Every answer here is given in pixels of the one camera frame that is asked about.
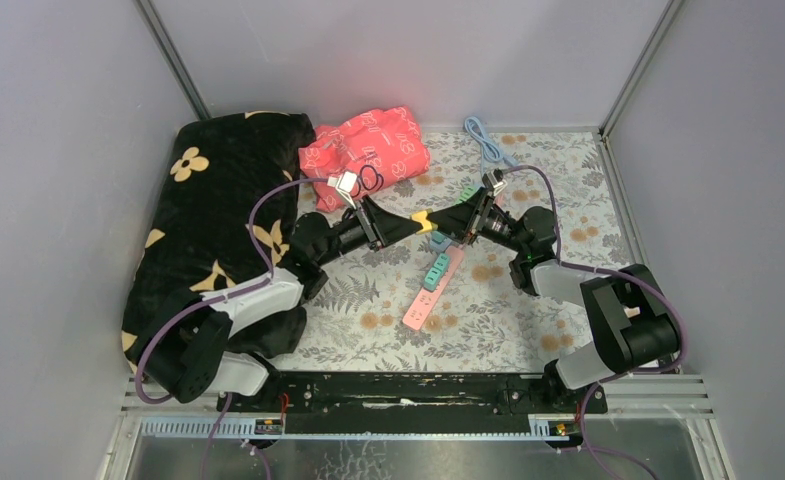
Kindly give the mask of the teal plug cube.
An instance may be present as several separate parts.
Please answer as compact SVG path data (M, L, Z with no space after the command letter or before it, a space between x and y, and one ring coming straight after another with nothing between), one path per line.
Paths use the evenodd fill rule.
M430 269L430 272L433 275L438 275L439 277L442 277L447 272L450 263L451 263L451 257L447 253L440 253L436 257Z
M424 290L426 290L426 291L434 292L436 290L436 288L438 287L438 285L439 285L439 283L440 283L440 281L442 279L442 276L443 276L443 273L442 273L441 270L436 269L436 268L431 268L426 273L426 275L425 275L425 277L423 279L422 288Z
M443 253L452 244L452 240L446 235L433 231L430 233L428 247L431 251Z

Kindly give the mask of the green plug cube bottom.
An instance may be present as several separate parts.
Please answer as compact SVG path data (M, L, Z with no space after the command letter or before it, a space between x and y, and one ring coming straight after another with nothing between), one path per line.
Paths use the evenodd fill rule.
M465 203L469 199L471 199L477 192L479 188L475 185L467 185L463 191L460 193L458 197L459 203Z

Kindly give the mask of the yellow plug cube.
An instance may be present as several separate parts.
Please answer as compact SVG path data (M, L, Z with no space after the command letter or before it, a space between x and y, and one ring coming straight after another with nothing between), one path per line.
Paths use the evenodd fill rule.
M426 234L434 231L437 226L435 223L431 222L428 218L429 214L431 213L430 209L421 210L410 215L410 219L417 223L419 226L419 230L417 234Z

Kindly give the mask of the blue power strip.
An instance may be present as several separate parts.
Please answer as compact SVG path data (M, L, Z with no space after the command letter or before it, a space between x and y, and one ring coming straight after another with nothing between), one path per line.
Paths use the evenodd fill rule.
M464 120L464 130L472 137L472 139L480 146L481 149L479 189L484 188L481 177L486 171L493 169L502 170L502 167L512 167L518 165L518 162L515 159L507 155L498 146L498 144L491 139L478 118L474 116L466 118ZM516 221L512 219L509 214L498 205L498 197L495 197L494 205L490 212L489 218L487 219L477 239L484 238L505 248L516 250L516 247L514 246L513 232L513 227ZM460 244L465 244L464 239L453 240Z

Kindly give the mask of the pink power strip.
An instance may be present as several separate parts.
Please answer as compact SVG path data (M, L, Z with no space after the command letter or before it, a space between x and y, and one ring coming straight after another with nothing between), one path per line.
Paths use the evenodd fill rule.
M444 289L448 286L451 278L461 265L465 252L459 247L449 246L446 251L441 254L441 257L444 255L448 257L448 261L446 262L447 268L444 270L441 277L436 278L435 282L430 283L430 285L435 286L435 288L433 290L422 288L404 314L402 323L412 330L420 330L424 326L428 316L438 303Z

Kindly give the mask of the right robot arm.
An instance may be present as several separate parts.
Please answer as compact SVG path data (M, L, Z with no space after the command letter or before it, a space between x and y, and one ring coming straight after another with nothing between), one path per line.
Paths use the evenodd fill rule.
M551 410L569 410L583 387L683 353L682 329L650 270L642 264L609 270L560 260L552 210L531 207L513 218L481 188L472 198L429 212L425 219L463 244L485 238L514 251L509 272L517 289L584 309L590 342L550 362L543 372L541 396Z

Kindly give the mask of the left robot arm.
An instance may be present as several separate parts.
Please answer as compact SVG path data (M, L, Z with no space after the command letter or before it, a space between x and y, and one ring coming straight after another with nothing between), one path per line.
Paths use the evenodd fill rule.
M290 236L294 246L273 271L234 287L180 289L169 296L129 351L135 380L148 377L179 403L222 392L240 395L253 410L269 409L279 388L272 367L258 353L229 351L229 340L263 320L298 311L327 282L324 265L363 247L381 250L423 227L368 197L335 224L317 212L302 215Z

